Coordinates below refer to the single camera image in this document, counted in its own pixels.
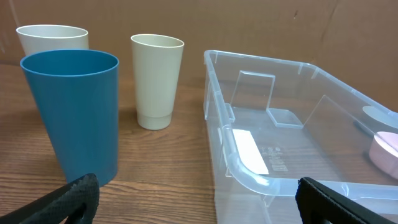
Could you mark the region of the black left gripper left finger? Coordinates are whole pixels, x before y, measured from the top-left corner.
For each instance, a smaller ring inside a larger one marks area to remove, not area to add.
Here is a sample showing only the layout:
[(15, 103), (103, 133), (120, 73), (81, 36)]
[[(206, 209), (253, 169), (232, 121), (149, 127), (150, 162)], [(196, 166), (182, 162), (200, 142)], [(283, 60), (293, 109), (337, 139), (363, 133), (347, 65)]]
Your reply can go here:
[(1, 217), (1, 223), (92, 224), (99, 205), (97, 177), (86, 174)]

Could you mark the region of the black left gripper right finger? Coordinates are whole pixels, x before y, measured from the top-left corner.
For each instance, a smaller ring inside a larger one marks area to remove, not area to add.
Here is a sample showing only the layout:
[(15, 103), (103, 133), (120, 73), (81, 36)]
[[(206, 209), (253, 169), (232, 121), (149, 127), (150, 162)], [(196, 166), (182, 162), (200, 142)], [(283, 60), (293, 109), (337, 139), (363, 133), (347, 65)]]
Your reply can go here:
[(394, 224), (310, 177), (298, 180), (295, 201), (303, 224)]

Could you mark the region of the pink plastic bowl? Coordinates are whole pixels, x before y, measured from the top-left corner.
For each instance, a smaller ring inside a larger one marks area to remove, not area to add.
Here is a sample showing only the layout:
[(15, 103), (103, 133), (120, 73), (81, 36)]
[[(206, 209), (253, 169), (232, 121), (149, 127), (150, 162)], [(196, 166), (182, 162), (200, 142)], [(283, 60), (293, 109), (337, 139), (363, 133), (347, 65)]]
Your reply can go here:
[(397, 179), (397, 133), (377, 132), (371, 143), (369, 158), (376, 167)]

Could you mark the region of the clear plastic storage bin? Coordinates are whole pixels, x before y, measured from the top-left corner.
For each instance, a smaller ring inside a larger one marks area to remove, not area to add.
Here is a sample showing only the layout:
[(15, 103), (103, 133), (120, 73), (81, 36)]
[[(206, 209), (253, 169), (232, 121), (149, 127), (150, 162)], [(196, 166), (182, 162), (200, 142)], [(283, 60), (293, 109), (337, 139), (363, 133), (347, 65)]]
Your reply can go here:
[[(302, 177), (397, 221), (397, 179), (369, 158), (374, 135), (397, 128), (363, 112), (390, 109), (309, 63), (219, 50), (204, 63), (218, 223), (300, 223)], [(233, 129), (251, 132), (268, 175), (242, 163)]]

